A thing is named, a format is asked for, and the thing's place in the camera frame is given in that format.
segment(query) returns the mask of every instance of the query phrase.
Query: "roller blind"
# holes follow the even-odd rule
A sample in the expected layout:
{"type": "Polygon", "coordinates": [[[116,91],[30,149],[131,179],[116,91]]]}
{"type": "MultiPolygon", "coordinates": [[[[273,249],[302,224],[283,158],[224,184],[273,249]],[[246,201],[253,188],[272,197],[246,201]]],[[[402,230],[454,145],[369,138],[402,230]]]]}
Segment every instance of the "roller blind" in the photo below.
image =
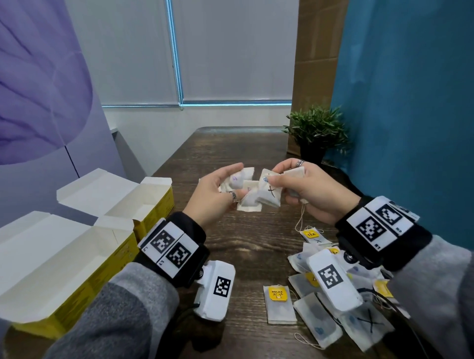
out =
{"type": "Polygon", "coordinates": [[[103,105],[177,104],[165,0],[66,0],[103,105]]]}
{"type": "Polygon", "coordinates": [[[184,101],[291,100],[298,0],[173,0],[184,101]]]}

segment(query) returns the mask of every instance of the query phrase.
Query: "forearm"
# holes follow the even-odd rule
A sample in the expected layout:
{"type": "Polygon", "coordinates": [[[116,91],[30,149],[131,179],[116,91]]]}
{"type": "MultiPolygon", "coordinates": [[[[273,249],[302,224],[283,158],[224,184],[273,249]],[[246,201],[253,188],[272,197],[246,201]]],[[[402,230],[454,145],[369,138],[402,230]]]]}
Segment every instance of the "forearm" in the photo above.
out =
{"type": "Polygon", "coordinates": [[[154,358],[178,303],[168,281],[139,263],[129,263],[45,359],[154,358]]]}
{"type": "Polygon", "coordinates": [[[466,287],[472,285],[465,278],[470,266],[469,250],[433,236],[389,283],[390,291],[445,358],[472,357],[467,338],[473,333],[463,327],[474,304],[466,287]]]}

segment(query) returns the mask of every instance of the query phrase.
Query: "wooden table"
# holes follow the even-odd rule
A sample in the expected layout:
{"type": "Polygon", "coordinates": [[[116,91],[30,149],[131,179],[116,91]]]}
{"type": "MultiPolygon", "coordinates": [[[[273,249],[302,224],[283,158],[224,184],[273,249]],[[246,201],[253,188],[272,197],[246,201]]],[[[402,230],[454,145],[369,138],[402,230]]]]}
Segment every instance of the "wooden table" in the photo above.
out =
{"type": "MultiPolygon", "coordinates": [[[[287,135],[279,127],[206,127],[197,130],[154,174],[173,179],[175,210],[184,209],[198,179],[215,169],[235,162],[255,167],[254,178],[263,168],[272,169],[287,157],[287,135]]],[[[325,351],[301,344],[295,332],[314,342],[303,321],[297,325],[267,323],[263,286],[288,285],[295,274],[287,257],[301,251],[303,239],[294,230],[300,217],[297,208],[283,204],[279,209],[264,206],[262,212],[230,212],[209,230],[206,246],[211,260],[222,260],[236,267],[236,279],[223,323],[209,325],[193,316],[169,326],[160,344],[166,358],[395,358],[383,343],[362,353],[345,334],[325,351]],[[199,353],[195,347],[206,346],[209,338],[221,343],[199,353]]],[[[324,236],[335,240],[336,230],[312,217],[303,217],[304,226],[324,230],[324,236]]],[[[195,287],[180,290],[180,308],[192,303],[195,287]]],[[[387,342],[393,350],[412,343],[411,333],[401,324],[387,342]]],[[[10,330],[6,340],[8,358],[40,358],[50,341],[10,330]]]]}

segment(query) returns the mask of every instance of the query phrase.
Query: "black plant pot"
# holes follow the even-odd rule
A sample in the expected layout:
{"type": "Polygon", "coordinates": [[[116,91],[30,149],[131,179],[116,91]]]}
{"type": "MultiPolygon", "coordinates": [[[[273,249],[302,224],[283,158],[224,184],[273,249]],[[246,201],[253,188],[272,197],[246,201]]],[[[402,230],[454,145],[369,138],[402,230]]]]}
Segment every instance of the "black plant pot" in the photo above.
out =
{"type": "Polygon", "coordinates": [[[321,164],[324,155],[326,154],[326,148],[321,148],[317,142],[299,142],[301,159],[315,163],[321,164]]]}

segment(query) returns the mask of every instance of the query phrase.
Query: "hand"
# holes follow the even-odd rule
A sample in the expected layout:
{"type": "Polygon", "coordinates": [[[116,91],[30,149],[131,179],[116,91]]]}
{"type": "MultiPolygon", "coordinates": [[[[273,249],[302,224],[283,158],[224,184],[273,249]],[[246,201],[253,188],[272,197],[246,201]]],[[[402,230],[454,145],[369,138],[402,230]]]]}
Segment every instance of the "hand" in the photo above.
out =
{"type": "MultiPolygon", "coordinates": [[[[233,204],[232,194],[229,192],[220,193],[219,185],[243,167],[243,163],[232,164],[201,178],[183,213],[192,218],[204,230],[217,222],[233,204]]],[[[240,201],[248,190],[236,189],[233,192],[236,194],[237,201],[240,201]]]]}
{"type": "MultiPolygon", "coordinates": [[[[295,168],[297,162],[296,158],[287,159],[277,164],[273,171],[283,173],[295,168]]],[[[268,183],[274,187],[290,188],[296,191],[301,198],[309,202],[306,205],[306,211],[327,224],[335,224],[357,206],[360,197],[334,180],[319,166],[310,162],[303,162],[301,166],[305,169],[304,178],[285,175],[269,176],[268,183]]],[[[286,196],[286,202],[297,205],[299,199],[286,196]]]]}

